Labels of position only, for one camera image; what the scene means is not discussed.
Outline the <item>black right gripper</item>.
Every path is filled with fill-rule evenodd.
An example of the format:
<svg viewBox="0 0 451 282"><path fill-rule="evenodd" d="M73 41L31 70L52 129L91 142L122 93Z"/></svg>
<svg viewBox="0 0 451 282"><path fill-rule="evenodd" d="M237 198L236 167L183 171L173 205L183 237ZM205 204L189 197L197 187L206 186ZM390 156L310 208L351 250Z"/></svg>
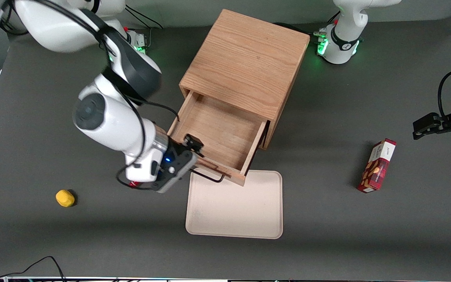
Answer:
<svg viewBox="0 0 451 282"><path fill-rule="evenodd" d="M203 143L200 139L186 134L184 136L184 146L181 143L175 142L173 139L168 140L168 148L164 153L164 167L183 167L190 162L190 151L204 158L201 150Z"/></svg>

